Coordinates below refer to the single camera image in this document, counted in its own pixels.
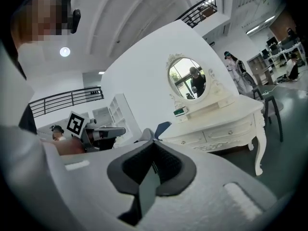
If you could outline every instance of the drawer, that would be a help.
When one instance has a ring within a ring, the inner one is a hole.
[[[206,143],[203,132],[196,132],[187,135],[183,135],[180,137],[164,139],[166,142],[170,142],[173,144],[181,144],[181,145],[192,145],[192,144],[201,144]]]
[[[255,126],[253,116],[228,124],[224,127],[203,131],[207,142],[239,137],[249,133]]]

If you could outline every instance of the curved table leg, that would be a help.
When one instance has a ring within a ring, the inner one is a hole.
[[[263,170],[260,167],[260,163],[266,148],[266,136],[263,128],[265,125],[264,117],[261,114],[261,112],[255,114],[255,120],[256,120],[257,139],[258,139],[258,151],[256,156],[255,170],[256,170],[256,175],[258,176],[263,173]]]
[[[254,145],[252,144],[252,141],[249,142],[249,144],[248,144],[248,149],[249,149],[250,151],[252,151],[252,150],[254,149]]]

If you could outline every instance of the oval mirror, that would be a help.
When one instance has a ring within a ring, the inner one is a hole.
[[[176,59],[169,67],[169,82],[182,98],[195,100],[206,87],[205,74],[201,66],[189,58]]]

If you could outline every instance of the metal railing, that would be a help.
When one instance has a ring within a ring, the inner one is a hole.
[[[55,94],[29,103],[33,116],[38,117],[77,104],[104,99],[101,87],[88,87]]]
[[[217,12],[216,0],[201,0],[181,14],[177,20],[182,20],[191,28]]]

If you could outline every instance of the mirror frame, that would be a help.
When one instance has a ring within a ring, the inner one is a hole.
[[[178,95],[177,94],[177,91],[175,90],[176,86],[174,84],[174,82],[171,80],[170,78],[170,75],[169,75],[169,72],[170,72],[170,69],[171,67],[173,66],[173,64],[175,62],[178,62],[179,60],[181,59],[184,59],[184,58],[187,58],[187,59],[190,59],[190,60],[193,60],[195,61],[196,63],[198,63],[200,65],[200,67],[203,69],[203,72],[205,74],[205,79],[206,79],[206,88],[203,92],[203,94],[199,97],[199,98],[196,98],[196,99],[186,99],[186,98],[183,98],[181,95]],[[209,71],[212,71],[211,69],[208,69],[206,67],[203,67],[203,63],[201,63],[201,61],[196,61],[194,60],[193,58],[190,58],[188,56],[185,56],[183,54],[175,54],[175,55],[169,55],[169,58],[168,58],[168,62],[166,64],[166,69],[167,69],[167,79],[168,79],[168,84],[170,86],[170,89],[172,90],[172,96],[174,96],[174,98],[176,99],[177,97],[180,99],[180,102],[183,102],[183,103],[189,103],[189,104],[193,104],[193,103],[199,103],[201,102],[202,100],[204,100],[206,98],[206,96],[209,94],[210,92],[210,89],[211,89],[211,76],[210,76],[210,73]]]

